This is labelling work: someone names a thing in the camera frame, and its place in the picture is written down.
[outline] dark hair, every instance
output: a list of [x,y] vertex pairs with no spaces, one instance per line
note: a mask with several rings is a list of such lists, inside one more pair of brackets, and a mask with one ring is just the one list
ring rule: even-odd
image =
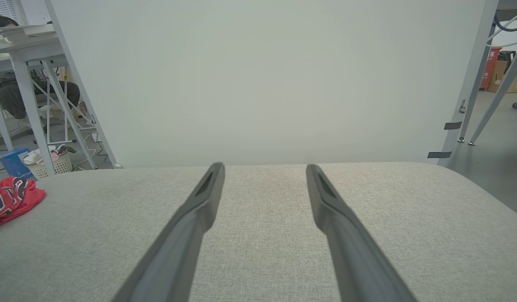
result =
[[0,27],[5,27],[11,24],[18,26],[18,23],[13,19],[0,15]]

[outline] person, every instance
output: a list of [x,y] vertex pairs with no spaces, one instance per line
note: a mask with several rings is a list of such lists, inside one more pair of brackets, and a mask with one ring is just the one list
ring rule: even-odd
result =
[[[0,15],[0,27],[11,27],[18,26],[18,23],[13,19]],[[45,78],[40,78],[36,75],[36,72],[33,70],[31,72],[31,78],[40,86],[44,91],[47,91],[48,80]],[[61,84],[61,88],[65,89],[65,83],[63,81],[59,81]],[[33,85],[35,95],[42,94],[40,91]],[[53,87],[50,88],[50,94],[54,94],[55,90]],[[78,85],[68,82],[67,86],[67,98],[74,105],[77,106],[80,101],[80,89]],[[18,87],[18,82],[16,81],[16,77],[14,73],[7,72],[0,74],[0,104],[1,107],[7,110],[11,115],[13,115],[17,119],[23,119],[26,116],[25,106],[22,100],[22,94],[20,93],[20,89]]]

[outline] gray fabric tabletop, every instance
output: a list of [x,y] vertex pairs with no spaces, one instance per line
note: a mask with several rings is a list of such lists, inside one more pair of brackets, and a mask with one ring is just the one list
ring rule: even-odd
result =
[[[322,164],[420,302],[517,301],[517,214],[423,163]],[[206,168],[71,172],[0,226],[0,302],[109,301]],[[305,166],[226,167],[190,301],[339,301]]]

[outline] black tape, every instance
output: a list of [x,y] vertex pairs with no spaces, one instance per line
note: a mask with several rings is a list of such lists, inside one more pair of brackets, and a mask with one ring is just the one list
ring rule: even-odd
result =
[[444,125],[445,130],[459,129],[461,127],[461,122],[448,122]]
[[452,155],[452,151],[450,152],[430,152],[428,153],[429,159],[447,159]]

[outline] white desk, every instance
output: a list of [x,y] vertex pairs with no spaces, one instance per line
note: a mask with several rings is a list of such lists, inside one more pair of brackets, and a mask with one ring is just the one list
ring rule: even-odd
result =
[[[55,34],[55,31],[53,31],[52,25],[44,25],[36,28],[26,27],[22,30],[23,33],[28,36],[28,38],[0,44],[0,53],[8,53],[10,55],[10,59],[5,59],[4,57],[0,58],[0,71],[7,71],[11,69],[14,71],[20,93],[22,94],[25,111],[31,123],[38,148],[40,149],[40,153],[42,154],[44,162],[48,163],[52,162],[51,156],[47,148],[47,141],[44,136],[44,130],[40,124],[36,98],[33,85],[31,83],[29,70],[32,69],[33,65],[38,65],[40,67],[40,64],[42,64],[46,70],[49,70],[52,67],[56,67],[56,62],[52,62],[52,59],[62,59],[64,58],[64,53],[61,44],[59,43],[57,34]],[[48,72],[47,74],[49,76],[49,81],[53,86],[55,93],[57,94],[59,103],[65,111],[65,116],[69,121],[73,121],[74,119],[72,117],[70,107],[68,106],[68,100],[62,91],[61,85],[57,80],[57,76],[51,72]],[[70,125],[74,131],[74,134],[78,138],[78,142],[91,167],[93,169],[97,168],[87,151],[87,147],[82,139],[77,124],[70,122]],[[13,146],[5,125],[5,120],[3,119],[1,107],[0,131],[3,135],[3,139],[5,140],[5,144],[7,145],[7,149],[12,149]],[[47,165],[47,170],[49,175],[55,174],[53,165]]]

